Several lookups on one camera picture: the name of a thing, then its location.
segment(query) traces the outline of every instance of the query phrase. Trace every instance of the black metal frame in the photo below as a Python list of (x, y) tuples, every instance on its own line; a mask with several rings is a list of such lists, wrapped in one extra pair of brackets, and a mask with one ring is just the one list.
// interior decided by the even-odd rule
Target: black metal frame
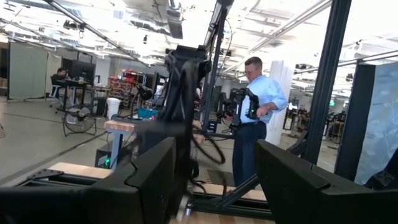
[(11, 64), (11, 42), (8, 42), (8, 51), (7, 51), (7, 102), (10, 99), (10, 64)]
[(328, 26), (325, 34), (322, 55), (318, 68), (317, 80), (313, 92), (310, 124), (308, 126), (308, 143), (303, 156), (307, 161), (318, 162), (323, 130), (328, 115), (329, 101), (335, 84), (335, 77), (345, 29), (348, 20), (351, 0), (332, 0)]
[[(297, 142), (286, 151), (296, 156), (304, 156), (306, 145), (307, 132), (304, 131)], [(273, 220), (267, 201), (242, 198), (259, 184), (259, 178), (255, 174), (225, 196), (194, 192), (187, 207), (199, 212)]]
[(362, 153), (363, 140), (373, 96), (376, 65), (357, 62), (335, 174), (354, 181)]
[(93, 185), (100, 178), (85, 177), (81, 175), (66, 174), (63, 171), (42, 169), (26, 178), (26, 180), (18, 183), (14, 187), (62, 187), (62, 186), (74, 186), (74, 187), (88, 187)]
[(208, 79), (208, 75), (205, 77), (205, 85), (207, 86), (205, 88), (205, 91), (203, 94), (206, 96), (206, 109), (204, 113), (204, 118), (203, 118), (203, 130), (207, 131), (207, 126), (208, 126), (208, 120), (209, 120), (209, 115), (210, 115), (210, 101), (211, 97), (213, 95), (213, 86), (216, 83), (216, 77), (217, 77), (217, 70), (218, 70), (218, 59), (220, 57), (220, 50), (221, 50), (221, 44), (223, 42), (223, 37), (224, 37), (224, 24), (225, 24), (225, 19), (226, 16), (228, 15), (228, 10), (225, 5), (222, 5), (221, 7), (221, 15), (220, 15), (220, 21), (218, 23), (218, 28), (217, 28), (217, 40), (216, 40), (216, 49), (215, 49), (215, 54), (214, 54), (214, 61), (213, 61), (213, 67), (211, 68), (211, 74), (210, 74), (210, 79)]

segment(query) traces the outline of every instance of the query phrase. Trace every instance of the dark trousers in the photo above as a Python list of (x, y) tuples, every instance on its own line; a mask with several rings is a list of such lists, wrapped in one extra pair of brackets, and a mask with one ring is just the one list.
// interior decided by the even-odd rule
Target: dark trousers
[(243, 124), (236, 130), (232, 168), (235, 186), (239, 186), (254, 174), (254, 143), (257, 139), (265, 139), (267, 126), (262, 121)]

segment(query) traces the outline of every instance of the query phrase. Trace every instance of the black pole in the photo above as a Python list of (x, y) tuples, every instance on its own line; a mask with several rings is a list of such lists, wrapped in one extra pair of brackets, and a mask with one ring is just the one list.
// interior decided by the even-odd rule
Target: black pole
[[(216, 35), (214, 35), (212, 38), (211, 38), (211, 40), (210, 40), (210, 46), (207, 48), (209, 51), (209, 56), (208, 56), (208, 59), (209, 60), (211, 60), (211, 56), (212, 56), (212, 53), (213, 53), (213, 47), (214, 47), (214, 39), (215, 39), (215, 36)], [(207, 104), (207, 101), (208, 101), (208, 97), (207, 97), (207, 92), (208, 92), (208, 75), (205, 77), (205, 81), (203, 82), (203, 89), (202, 89), (202, 100), (201, 100), (201, 102), (200, 102), (200, 109), (199, 109), (199, 111), (200, 111), (200, 114), (205, 114), (206, 113), (206, 111), (203, 111), (202, 110), (202, 108), (204, 108), (204, 109), (206, 109), (206, 104)], [(202, 130), (204, 130), (204, 131), (207, 131), (207, 129), (203, 126), (202, 127)]]
[(11, 79), (11, 42), (8, 42), (8, 50), (7, 50), (7, 102), (10, 99), (10, 79)]
[(366, 137), (376, 71), (375, 65), (360, 65), (358, 61), (351, 96), (338, 148), (335, 174), (355, 181), (363, 141)]
[(213, 95), (213, 87), (216, 83), (216, 76), (217, 76), (217, 65), (218, 65), (218, 59), (220, 57), (220, 50), (221, 50), (221, 44), (223, 43), (223, 36), (224, 36), (224, 24), (225, 24), (225, 19), (227, 16), (228, 10), (223, 6), (221, 9), (221, 15), (220, 15), (220, 21), (218, 23), (218, 30), (217, 30), (217, 43), (216, 43), (216, 50), (214, 54), (214, 61), (213, 61), (213, 67), (211, 68), (211, 76), (210, 76), (210, 82), (206, 88), (206, 111), (204, 114), (203, 118), (203, 129), (207, 130), (207, 125), (209, 122), (209, 115), (210, 115), (210, 101), (211, 101), (211, 96)]
[(318, 161), (350, 7), (351, 0), (332, 0), (330, 7), (325, 42), (311, 103), (312, 115), (308, 127), (307, 148), (303, 156), (305, 160), (313, 164), (317, 164)]

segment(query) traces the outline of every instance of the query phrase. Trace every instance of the man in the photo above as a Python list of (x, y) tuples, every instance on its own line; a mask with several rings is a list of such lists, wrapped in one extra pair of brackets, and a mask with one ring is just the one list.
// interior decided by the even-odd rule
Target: man
[(249, 80), (248, 88), (259, 97), (260, 107), (257, 110), (259, 120), (252, 120), (246, 117), (246, 111), (250, 104), (249, 97), (245, 97), (242, 103), (242, 125), (236, 130), (232, 158), (236, 186), (256, 174), (254, 143), (257, 139), (266, 138), (266, 124), (270, 121), (272, 114), (282, 111), (288, 103), (279, 84), (275, 80), (262, 75), (262, 61), (259, 57), (249, 58), (244, 65), (244, 73)]
[(297, 116), (301, 118), (300, 124), (297, 126), (297, 132), (302, 133), (309, 120), (308, 111), (305, 109), (304, 105), (301, 105), (300, 109), (297, 111)]
[(200, 104), (200, 101), (201, 101), (201, 89), (202, 89), (202, 84), (200, 83), (199, 86), (195, 90), (195, 93), (196, 93), (195, 101), (194, 101), (195, 106), (198, 106)]
[[(54, 80), (54, 81), (64, 80), (66, 78), (68, 78), (68, 76), (67, 76), (67, 71), (64, 68), (58, 68), (57, 74), (54, 74), (52, 76), (52, 80)], [(64, 88), (60, 88), (58, 92), (59, 92), (60, 95), (64, 95), (65, 89)], [(68, 90), (67, 91), (67, 97), (70, 99), (71, 102), (73, 102), (73, 99), (71, 99), (72, 94), (73, 94), (73, 90)], [(83, 92), (81, 90), (77, 90), (76, 91), (76, 97), (78, 98), (79, 102), (81, 102), (81, 100), (83, 98)]]

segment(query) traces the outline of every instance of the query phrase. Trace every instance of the computer monitor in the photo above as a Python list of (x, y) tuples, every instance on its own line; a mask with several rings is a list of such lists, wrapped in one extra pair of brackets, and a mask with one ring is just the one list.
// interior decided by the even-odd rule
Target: computer monitor
[(86, 82), (93, 83), (95, 76), (95, 64), (74, 60), (69, 74), (71, 78), (84, 78)]

